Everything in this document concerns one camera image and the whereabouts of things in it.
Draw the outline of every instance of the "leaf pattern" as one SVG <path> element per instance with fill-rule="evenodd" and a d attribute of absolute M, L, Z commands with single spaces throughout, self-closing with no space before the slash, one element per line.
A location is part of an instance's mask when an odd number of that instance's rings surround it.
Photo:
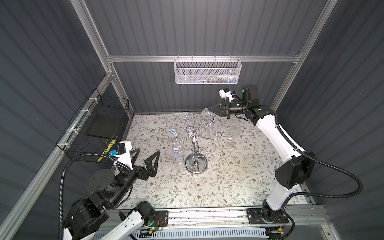
<path fill-rule="evenodd" d="M 229 120 L 217 116 L 214 130 L 223 136 L 219 140 L 198 139 L 199 146 L 207 149 L 208 168 L 201 175 L 193 175 L 178 168 L 170 155 L 172 140 L 167 126 L 186 126 L 177 118 L 177 114 L 134 116 L 127 140 L 133 149 L 141 150 L 135 164 L 144 166 L 144 160 L 157 150 L 161 155 L 156 177 L 136 180 L 132 195 L 119 208 L 132 208 L 144 200 L 156 208 L 261 205 L 276 183 L 275 169 L 282 165 L 263 132 L 250 122 L 238 120 L 242 124 L 240 139 L 235 141 L 236 149 L 229 150 L 225 146 L 229 141 L 225 137 Z M 205 126 L 199 114 L 195 114 L 195 123 L 200 129 Z M 184 139 L 187 134 L 181 132 L 178 137 Z M 183 144 L 186 158 L 192 144 L 189 140 Z M 304 196 L 296 196 L 288 204 L 306 203 Z"/>

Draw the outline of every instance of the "white mesh basket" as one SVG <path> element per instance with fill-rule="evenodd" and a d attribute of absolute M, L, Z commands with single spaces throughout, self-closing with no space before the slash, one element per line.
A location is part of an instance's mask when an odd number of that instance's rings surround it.
<path fill-rule="evenodd" d="M 239 58 L 175 58 L 175 82 L 177 84 L 236 84 L 239 81 Z"/>

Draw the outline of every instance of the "yellow marker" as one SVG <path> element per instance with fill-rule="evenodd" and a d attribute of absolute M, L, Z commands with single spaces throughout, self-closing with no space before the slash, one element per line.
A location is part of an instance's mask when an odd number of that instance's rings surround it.
<path fill-rule="evenodd" d="M 107 149 L 104 150 L 103 154 L 107 154 L 109 152 L 109 150 L 111 149 L 112 145 L 115 144 L 116 141 L 115 140 L 112 140 L 111 143 L 108 145 Z"/>

